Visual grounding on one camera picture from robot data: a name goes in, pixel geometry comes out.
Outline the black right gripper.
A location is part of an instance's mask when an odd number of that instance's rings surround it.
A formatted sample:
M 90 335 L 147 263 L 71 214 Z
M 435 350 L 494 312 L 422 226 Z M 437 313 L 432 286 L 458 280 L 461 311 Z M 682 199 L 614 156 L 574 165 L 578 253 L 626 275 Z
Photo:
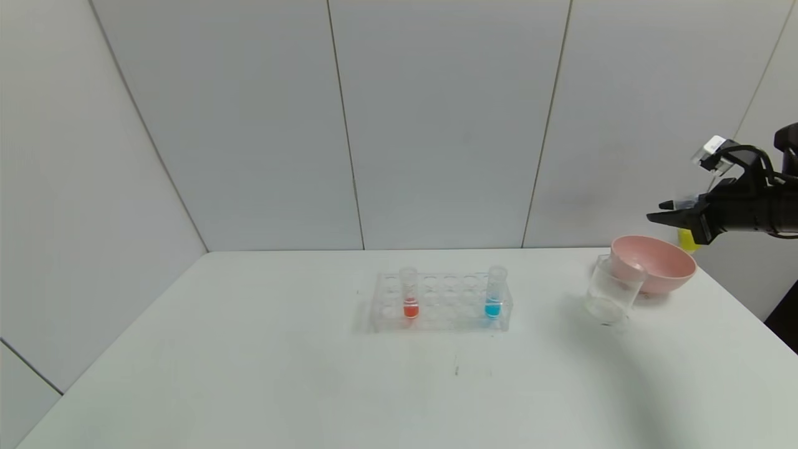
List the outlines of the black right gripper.
M 658 204 L 664 212 L 648 213 L 649 222 L 693 229 L 699 224 L 699 244 L 710 244 L 729 232 L 772 233 L 769 197 L 743 179 L 723 179 L 700 195 L 683 195 Z

